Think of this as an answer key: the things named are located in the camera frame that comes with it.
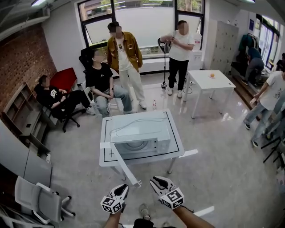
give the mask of gray pants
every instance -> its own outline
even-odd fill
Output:
[[[109,94],[110,90],[107,89],[104,91],[104,94]],[[114,98],[120,98],[122,100],[122,103],[124,105],[124,112],[132,111],[132,103],[130,100],[129,93],[126,89],[115,85],[114,86]],[[94,96],[94,101],[96,103],[96,106],[99,110],[99,112],[102,114],[103,118],[109,116],[108,111],[108,99],[101,96]]]
[[[248,78],[254,69],[258,69],[258,70],[262,71],[263,67],[264,67],[264,63],[263,63],[262,59],[260,59],[260,58],[252,59],[248,65],[247,69],[246,69],[244,79],[246,81],[248,81]],[[261,77],[261,75],[258,75],[256,81],[259,81],[260,77]]]
[[[266,122],[268,121],[272,111],[267,110],[260,102],[258,102],[258,104],[246,115],[244,119],[244,123],[250,124],[260,113],[262,117],[257,128],[255,129],[253,137],[251,138],[252,141],[259,139],[263,130],[265,129]]]
[[[265,133],[269,134],[272,130],[276,129],[275,135],[281,136],[283,138],[283,131],[285,129],[285,118],[283,117],[282,111],[280,111],[277,116],[272,120],[272,122],[269,124],[269,126],[265,129]]]

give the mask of table top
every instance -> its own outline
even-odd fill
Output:
[[[173,117],[169,109],[162,110],[165,115],[165,123],[167,124],[167,128],[170,134],[170,144],[168,151],[163,154],[158,154],[156,152],[143,152],[143,153],[134,153],[134,154],[121,154],[124,159],[126,165],[135,165],[142,164],[148,162],[156,162],[165,159],[171,159],[175,157],[179,157],[184,155],[184,148],[178,134],[176,125],[174,123]],[[110,142],[111,136],[110,131],[112,129],[112,119],[113,117],[105,117],[102,121],[102,129],[101,129],[101,143]],[[111,149],[100,149],[100,159],[99,165],[101,167],[109,167],[109,166],[120,166],[116,157],[112,153]]]
[[[200,86],[202,90],[207,89],[226,89],[235,88],[236,86],[219,70],[189,70],[191,78],[195,83]]]

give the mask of white pants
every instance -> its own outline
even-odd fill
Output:
[[[144,101],[143,85],[139,72],[132,66],[131,69],[119,71],[122,87],[130,93],[129,81],[134,88],[134,93],[138,101]]]

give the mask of seated person in black t-shirt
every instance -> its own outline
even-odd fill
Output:
[[[285,66],[285,53],[282,54],[282,60],[279,59],[277,62],[276,71],[283,71]]]
[[[94,94],[94,101],[103,118],[109,116],[108,100],[113,98],[122,100],[124,114],[133,113],[129,93],[121,86],[114,86],[113,73],[110,67],[106,63],[102,63],[104,60],[103,53],[100,50],[94,50],[92,60],[93,65],[87,69],[86,73],[86,86],[91,88]]]
[[[34,90],[37,93],[37,101],[51,109],[55,118],[62,118],[64,115],[72,113],[79,103],[82,103],[88,114],[95,115],[94,108],[90,106],[90,102],[82,90],[67,93],[65,90],[50,86],[46,75],[40,77],[39,84]]]

